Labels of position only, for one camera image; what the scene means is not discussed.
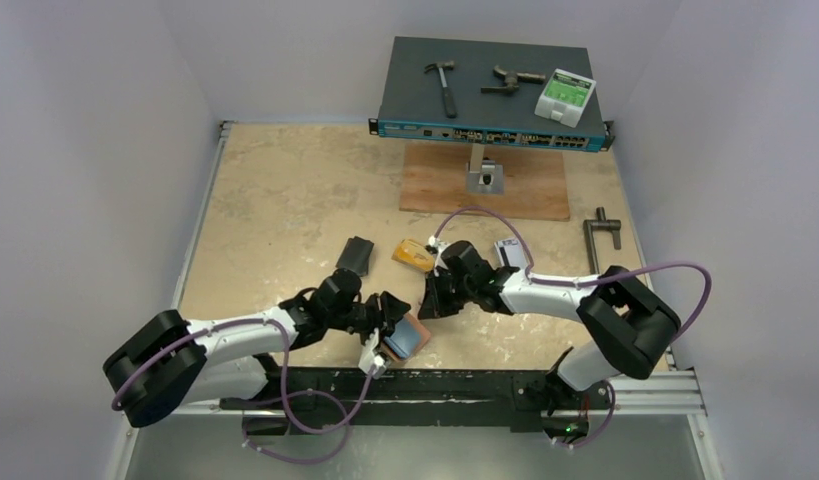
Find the pink leather card holder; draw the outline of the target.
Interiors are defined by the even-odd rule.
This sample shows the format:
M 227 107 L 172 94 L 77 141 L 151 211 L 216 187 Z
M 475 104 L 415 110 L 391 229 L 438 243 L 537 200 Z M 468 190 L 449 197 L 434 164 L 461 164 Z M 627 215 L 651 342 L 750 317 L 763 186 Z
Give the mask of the pink leather card holder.
M 430 330 L 414 315 L 406 314 L 394 332 L 382 340 L 383 351 L 396 362 L 405 362 L 419 353 L 432 337 Z

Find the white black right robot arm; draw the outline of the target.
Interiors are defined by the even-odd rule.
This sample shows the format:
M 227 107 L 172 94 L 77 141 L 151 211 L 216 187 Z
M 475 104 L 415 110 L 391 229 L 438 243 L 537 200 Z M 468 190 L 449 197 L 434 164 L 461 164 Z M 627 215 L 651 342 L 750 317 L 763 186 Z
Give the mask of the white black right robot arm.
M 421 320 L 473 303 L 488 313 L 547 315 L 586 328 L 590 341 L 562 356 L 546 381 L 549 399 L 561 407 L 618 374 L 648 378 L 681 327 L 672 308 L 620 266 L 583 280 L 530 276 L 517 266 L 492 267 L 468 241 L 447 246 L 438 259 L 425 278 Z

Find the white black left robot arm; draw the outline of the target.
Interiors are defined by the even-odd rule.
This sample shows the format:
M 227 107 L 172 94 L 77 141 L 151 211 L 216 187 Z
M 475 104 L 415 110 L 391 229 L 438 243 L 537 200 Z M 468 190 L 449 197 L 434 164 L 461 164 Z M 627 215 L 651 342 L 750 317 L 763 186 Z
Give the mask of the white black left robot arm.
M 390 363 L 384 340 L 411 306 L 388 291 L 363 300 L 361 287 L 356 273 L 337 269 L 319 286 L 248 315 L 194 320 L 176 309 L 162 311 L 104 361 L 111 408 L 133 427 L 153 425 L 184 404 L 222 397 L 218 383 L 204 380 L 218 366 L 288 355 L 321 341 L 328 330 L 359 335 L 358 368 L 372 381 Z

